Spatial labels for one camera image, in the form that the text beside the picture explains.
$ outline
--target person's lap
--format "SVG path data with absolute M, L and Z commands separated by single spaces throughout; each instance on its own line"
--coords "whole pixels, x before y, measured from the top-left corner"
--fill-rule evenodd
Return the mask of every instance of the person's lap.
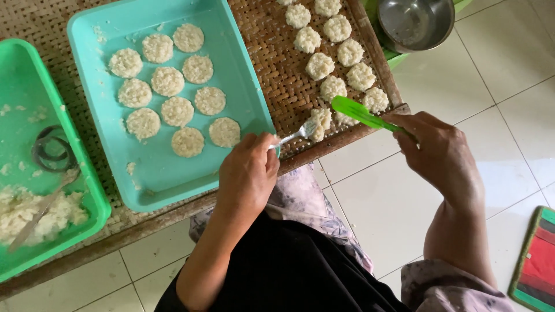
M 275 220 L 301 222 L 343 245 L 359 264 L 372 273 L 372 260 L 362 251 L 350 228 L 345 227 L 320 189 L 313 174 L 313 164 L 307 164 L 277 179 L 265 211 Z M 213 208 L 191 217 L 189 236 L 198 242 Z

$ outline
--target white tile floor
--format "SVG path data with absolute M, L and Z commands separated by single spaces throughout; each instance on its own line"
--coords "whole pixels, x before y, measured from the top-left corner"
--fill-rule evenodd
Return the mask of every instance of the white tile floor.
M 413 112 L 426 110 L 468 136 L 486 183 L 491 261 L 502 291 L 532 211 L 555 207 L 553 16 L 550 0 L 475 0 L 457 14 L 442 46 L 393 70 Z M 397 296 L 399 269 L 421 257 L 441 201 L 398 150 L 381 130 L 315 162 L 320 187 Z M 383 235 L 393 228 L 397 234 Z M 0 312 L 152 312 L 194 247 L 188 229 L 188 220 L 175 224 L 0 302 Z

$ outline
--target stainless steel bowl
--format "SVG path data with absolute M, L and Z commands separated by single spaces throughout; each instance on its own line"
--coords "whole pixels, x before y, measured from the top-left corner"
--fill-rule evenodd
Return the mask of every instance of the stainless steel bowl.
M 399 53 L 439 46 L 453 30 L 453 0 L 378 0 L 383 44 Z

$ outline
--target green plastic spatula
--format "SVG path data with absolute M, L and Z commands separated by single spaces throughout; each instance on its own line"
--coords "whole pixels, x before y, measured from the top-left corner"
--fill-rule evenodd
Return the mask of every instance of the green plastic spatula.
M 407 130 L 394 124 L 387 123 L 380 117 L 370 114 L 370 112 L 366 107 L 364 107 L 364 105 L 357 103 L 350 98 L 338 95 L 331 101 L 331 106 L 334 108 L 334 110 L 343 113 L 351 118 L 354 118 L 361 123 L 368 125 L 369 127 L 375 129 L 385 128 L 391 132 L 402 131 L 406 133 L 409 137 L 416 140 L 412 134 L 407 132 Z

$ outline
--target colorful doormat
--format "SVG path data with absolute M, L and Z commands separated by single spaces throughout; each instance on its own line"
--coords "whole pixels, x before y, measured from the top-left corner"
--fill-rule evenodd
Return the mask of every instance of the colorful doormat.
M 554 210 L 536 209 L 508 293 L 529 309 L 555 312 Z

